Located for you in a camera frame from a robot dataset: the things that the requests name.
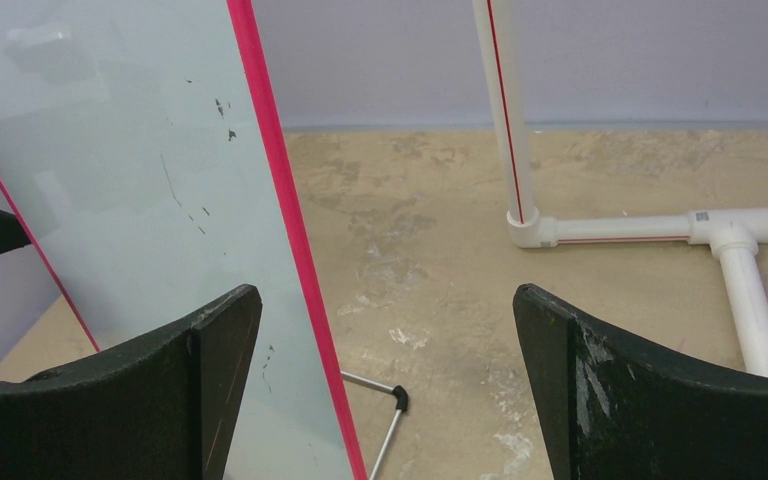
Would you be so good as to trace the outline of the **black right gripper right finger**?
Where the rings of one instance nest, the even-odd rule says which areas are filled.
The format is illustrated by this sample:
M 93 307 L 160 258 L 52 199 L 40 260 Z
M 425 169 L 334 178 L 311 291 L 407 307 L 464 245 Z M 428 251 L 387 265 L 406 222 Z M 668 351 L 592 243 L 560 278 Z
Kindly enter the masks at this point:
M 768 378 L 602 321 L 534 284 L 513 298 L 557 479 L 768 479 Z

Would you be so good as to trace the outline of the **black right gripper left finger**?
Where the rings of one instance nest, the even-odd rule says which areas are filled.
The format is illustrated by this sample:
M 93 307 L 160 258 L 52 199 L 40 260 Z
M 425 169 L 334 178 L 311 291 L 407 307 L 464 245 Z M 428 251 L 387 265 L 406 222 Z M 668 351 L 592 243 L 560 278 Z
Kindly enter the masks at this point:
M 262 313 L 251 285 L 94 355 L 0 381 L 0 479 L 222 479 Z

